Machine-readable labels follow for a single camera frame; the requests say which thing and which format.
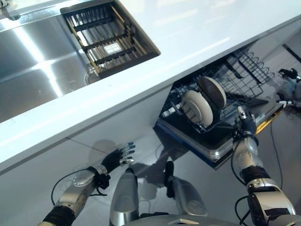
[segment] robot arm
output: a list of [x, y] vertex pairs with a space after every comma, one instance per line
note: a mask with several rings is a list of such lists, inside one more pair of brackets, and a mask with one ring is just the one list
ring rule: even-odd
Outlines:
[[108, 173], [121, 164], [134, 162], [132, 157], [127, 157], [134, 152], [132, 150], [134, 147], [133, 143], [129, 143], [124, 148], [107, 155], [101, 164], [90, 166], [76, 173], [71, 186], [66, 189], [38, 226], [71, 226], [92, 192], [95, 189], [99, 192], [98, 188], [106, 189], [109, 186]]
[[238, 107], [238, 112], [242, 130], [233, 142], [235, 148], [232, 163], [234, 173], [239, 175], [247, 187], [252, 221], [256, 226], [292, 226], [301, 222], [301, 217], [295, 215], [293, 205], [270, 178], [258, 157], [255, 123], [251, 122], [241, 107]]

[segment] drain rack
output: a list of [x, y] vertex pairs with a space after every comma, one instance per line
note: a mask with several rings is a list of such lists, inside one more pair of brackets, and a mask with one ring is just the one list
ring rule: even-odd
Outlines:
[[[218, 109], [210, 96], [198, 86], [197, 81], [204, 76], [215, 79], [224, 89], [227, 103], [222, 109]], [[178, 114], [200, 134], [208, 132], [236, 114], [238, 106], [256, 104], [256, 97], [263, 93], [261, 86], [274, 76], [274, 73], [269, 72], [269, 68], [264, 67], [263, 62], [260, 62], [253, 52], [239, 49], [176, 81], [160, 117], [164, 119], [171, 114]], [[187, 90], [201, 93], [211, 106], [214, 119], [209, 127], [192, 123], [183, 113], [181, 100]]]
[[128, 12], [112, 0], [61, 9], [99, 80], [159, 55]]

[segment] white countertop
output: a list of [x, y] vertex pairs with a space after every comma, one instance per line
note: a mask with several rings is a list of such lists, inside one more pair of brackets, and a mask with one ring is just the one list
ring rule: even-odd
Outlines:
[[120, 1], [161, 55], [1, 123], [0, 172], [301, 13], [299, 0]]

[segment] dish rack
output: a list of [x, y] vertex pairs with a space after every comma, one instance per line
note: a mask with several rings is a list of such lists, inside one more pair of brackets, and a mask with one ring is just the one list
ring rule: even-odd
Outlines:
[[98, 80], [159, 55], [151, 40], [116, 1], [80, 3], [61, 9], [61, 13]]
[[[222, 109], [219, 109], [210, 96], [198, 86], [197, 81], [204, 76], [215, 79], [225, 91], [227, 103]], [[263, 93], [262, 85], [274, 76], [274, 73], [269, 72], [269, 68], [264, 67], [264, 63], [260, 62], [254, 53], [239, 49], [176, 81], [161, 111], [161, 118], [178, 114], [198, 133], [208, 132], [236, 114], [238, 106], [258, 104], [256, 97]], [[202, 124], [192, 123], [182, 111], [181, 100], [187, 90], [201, 93], [209, 103], [214, 116], [210, 126], [204, 127]]]

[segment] white plate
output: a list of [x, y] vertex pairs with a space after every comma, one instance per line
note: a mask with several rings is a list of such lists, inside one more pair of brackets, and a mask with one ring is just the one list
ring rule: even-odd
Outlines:
[[188, 90], [182, 97], [182, 109], [195, 124], [202, 122], [207, 127], [213, 121], [213, 113], [208, 102], [196, 91]]
[[222, 109], [226, 105], [227, 98], [225, 91], [216, 80], [202, 77], [198, 80], [198, 85], [219, 109]]

